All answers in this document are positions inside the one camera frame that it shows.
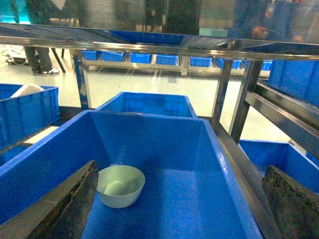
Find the metal frame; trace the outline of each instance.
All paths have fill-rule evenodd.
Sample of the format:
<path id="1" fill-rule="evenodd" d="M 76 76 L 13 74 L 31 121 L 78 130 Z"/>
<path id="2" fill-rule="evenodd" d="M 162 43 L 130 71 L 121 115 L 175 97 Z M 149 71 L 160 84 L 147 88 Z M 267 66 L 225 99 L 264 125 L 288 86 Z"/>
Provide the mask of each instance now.
<path id="1" fill-rule="evenodd" d="M 152 55 L 152 62 L 150 64 L 145 63 L 132 63 L 130 56 L 124 58 L 122 62 L 115 61 L 103 61 L 103 60 L 84 60 L 86 66 L 97 67 L 110 67 L 110 68 L 123 68 L 123 69 L 144 69 L 144 70 L 161 70 L 161 71 L 175 71 L 181 72 L 182 76 L 186 76 L 188 72 L 204 73 L 204 74 L 219 74 L 221 69 L 219 67 L 197 67 L 190 66 L 190 59 L 188 56 L 180 55 L 178 58 L 179 63 L 177 65 L 160 65 L 156 64 L 156 54 Z M 231 69 L 232 75 L 243 75 L 244 69 Z M 260 76 L 269 77 L 269 71 L 261 71 Z"/>
<path id="2" fill-rule="evenodd" d="M 136 52 L 150 54 L 175 54 L 183 56 L 216 56 L 227 59 L 239 60 L 319 60 L 319 55 L 294 55 L 281 53 L 261 53 L 236 50 L 204 50 L 193 48 L 182 48 L 172 46 L 153 46 L 138 44 L 123 44 L 110 42 L 89 42 L 84 40 L 69 39 L 38 39 L 27 37 L 0 36 L 0 44 L 42 46 L 51 48 L 64 48 L 76 50 L 105 50 Z"/>
<path id="3" fill-rule="evenodd" d="M 245 70 L 228 134 L 219 120 L 228 85 L 229 65 L 230 61 L 224 65 L 210 121 L 263 236 L 282 238 L 262 188 L 262 177 L 237 144 L 252 106 L 319 158 L 319 109 L 270 88 L 266 81 L 257 82 L 262 62 L 252 61 Z"/>

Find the gray pants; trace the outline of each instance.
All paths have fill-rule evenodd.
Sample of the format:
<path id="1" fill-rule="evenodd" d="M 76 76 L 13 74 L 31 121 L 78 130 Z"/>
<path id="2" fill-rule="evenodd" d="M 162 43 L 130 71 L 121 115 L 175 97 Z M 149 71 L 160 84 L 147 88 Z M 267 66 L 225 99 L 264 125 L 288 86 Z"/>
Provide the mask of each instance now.
<path id="1" fill-rule="evenodd" d="M 24 50 L 28 63 L 32 67 L 33 73 L 52 70 L 49 48 L 25 47 Z"/>

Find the blue crate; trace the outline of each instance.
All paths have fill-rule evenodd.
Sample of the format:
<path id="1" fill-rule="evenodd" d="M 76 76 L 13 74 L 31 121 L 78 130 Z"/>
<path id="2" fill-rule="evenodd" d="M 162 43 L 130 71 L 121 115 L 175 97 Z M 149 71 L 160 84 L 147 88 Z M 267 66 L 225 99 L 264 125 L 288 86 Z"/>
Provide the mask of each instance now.
<path id="1" fill-rule="evenodd" d="M 187 96 L 150 93 L 121 92 L 96 110 L 197 117 Z"/>
<path id="2" fill-rule="evenodd" d="M 249 66 L 249 62 L 250 61 L 243 61 L 245 68 Z M 271 69 L 272 63 L 273 63 L 272 61 L 264 61 L 263 65 L 261 67 L 261 70 L 262 71 L 269 71 Z"/>
<path id="3" fill-rule="evenodd" d="M 191 66 L 199 66 L 199 67 L 210 67 L 212 58 L 203 58 L 203 57 L 190 57 L 190 65 Z"/>
<path id="4" fill-rule="evenodd" d="M 102 51 L 102 60 L 122 62 L 124 54 L 124 52 Z"/>
<path id="5" fill-rule="evenodd" d="M 142 53 L 130 53 L 131 62 L 133 63 L 145 63 L 149 64 L 151 62 L 150 54 L 142 54 Z"/>
<path id="6" fill-rule="evenodd" d="M 217 66 L 219 68 L 223 68 L 224 67 L 224 59 L 220 59 L 220 58 L 216 58 L 216 62 L 217 62 Z M 233 65 L 232 65 L 232 69 L 239 69 L 241 60 L 233 60 Z"/>
<path id="7" fill-rule="evenodd" d="M 176 66 L 178 64 L 178 56 L 156 55 L 156 64 Z"/>
<path id="8" fill-rule="evenodd" d="M 307 152 L 306 157 L 319 167 L 319 160 L 315 158 L 311 153 Z"/>
<path id="9" fill-rule="evenodd" d="M 84 50 L 82 51 L 82 56 L 85 60 L 88 61 L 97 61 L 100 58 L 100 51 L 89 51 L 89 50 Z"/>
<path id="10" fill-rule="evenodd" d="M 261 67 L 261 70 L 262 71 L 269 71 L 272 64 L 273 64 L 272 61 L 264 61 L 263 66 Z"/>
<path id="11" fill-rule="evenodd" d="M 96 196 L 82 239 L 262 239 L 208 121 L 99 111 L 80 113 L 0 167 L 0 224 L 92 159 L 99 170 L 137 167 L 146 182 L 127 208 Z"/>
<path id="12" fill-rule="evenodd" d="M 319 61 L 273 61 L 268 84 L 319 107 Z"/>
<path id="13" fill-rule="evenodd" d="M 58 87 L 10 98 L 22 85 L 0 84 L 0 150 L 60 118 Z"/>
<path id="14" fill-rule="evenodd" d="M 4 165 L 5 163 L 9 162 L 9 160 L 16 157 L 18 154 L 26 150 L 28 147 L 23 145 L 18 145 L 13 149 L 9 150 L 8 152 L 0 155 L 0 166 Z"/>
<path id="15" fill-rule="evenodd" d="M 250 161 L 264 177 L 269 165 L 274 165 L 310 190 L 319 193 L 319 167 L 289 143 L 255 140 L 239 142 Z"/>

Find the white floor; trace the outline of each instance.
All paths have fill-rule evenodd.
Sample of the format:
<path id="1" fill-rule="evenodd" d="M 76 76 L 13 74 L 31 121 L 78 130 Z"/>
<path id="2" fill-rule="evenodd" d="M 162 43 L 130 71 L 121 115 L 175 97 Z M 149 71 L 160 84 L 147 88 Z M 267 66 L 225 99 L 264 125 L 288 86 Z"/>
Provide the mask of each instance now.
<path id="1" fill-rule="evenodd" d="M 59 104 L 80 107 L 76 78 L 68 51 L 65 52 L 65 59 L 62 59 L 67 73 L 55 76 L 33 76 L 29 66 L 9 65 L 5 59 L 6 57 L 0 56 L 0 83 L 59 86 Z M 59 68 L 54 56 L 51 56 L 51 59 L 53 66 Z M 210 116 L 218 77 L 218 75 L 207 74 L 181 77 L 179 73 L 173 72 L 93 68 L 88 73 L 91 107 L 100 106 L 121 91 L 180 94 L 189 97 L 197 115 Z M 227 130 L 235 108 L 240 80 L 241 77 L 233 77 L 228 85 L 221 117 L 221 123 Z M 46 130 L 40 137 L 54 129 L 52 127 Z M 35 142 L 40 137 L 31 139 L 29 142 Z M 242 139 L 278 142 L 290 140 L 286 134 L 253 108 L 249 110 Z"/>

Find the metal rail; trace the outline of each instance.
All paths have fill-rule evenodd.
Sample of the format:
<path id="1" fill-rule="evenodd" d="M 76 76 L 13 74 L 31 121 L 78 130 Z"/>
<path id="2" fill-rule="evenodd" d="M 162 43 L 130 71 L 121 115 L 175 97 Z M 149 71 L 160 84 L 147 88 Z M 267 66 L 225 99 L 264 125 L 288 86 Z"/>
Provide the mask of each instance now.
<path id="1" fill-rule="evenodd" d="M 26 37 L 0 36 L 0 44 L 43 46 L 51 48 L 67 48 L 76 50 L 106 50 L 121 52 L 141 52 L 151 54 L 177 54 L 183 56 L 216 56 L 239 60 L 319 60 L 317 55 L 294 55 L 280 53 L 260 53 L 231 50 L 204 50 L 171 46 L 153 46 L 139 44 L 122 44 L 110 42 L 89 42 L 83 40 L 38 39 Z"/>

